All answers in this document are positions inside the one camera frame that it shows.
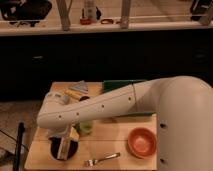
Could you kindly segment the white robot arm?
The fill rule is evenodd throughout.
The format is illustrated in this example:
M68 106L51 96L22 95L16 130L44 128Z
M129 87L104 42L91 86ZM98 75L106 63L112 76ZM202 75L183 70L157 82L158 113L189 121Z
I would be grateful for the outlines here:
M157 115L158 171L213 171L213 86L197 77L129 84L68 105L50 92L37 124L62 134L72 123L146 112Z

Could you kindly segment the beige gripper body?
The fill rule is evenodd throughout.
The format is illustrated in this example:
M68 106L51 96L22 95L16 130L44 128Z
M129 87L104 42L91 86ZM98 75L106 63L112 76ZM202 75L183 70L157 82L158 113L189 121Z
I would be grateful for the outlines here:
M57 159L58 160L67 160L68 153L70 148L71 134L73 132L73 128L70 127L66 134L61 138Z

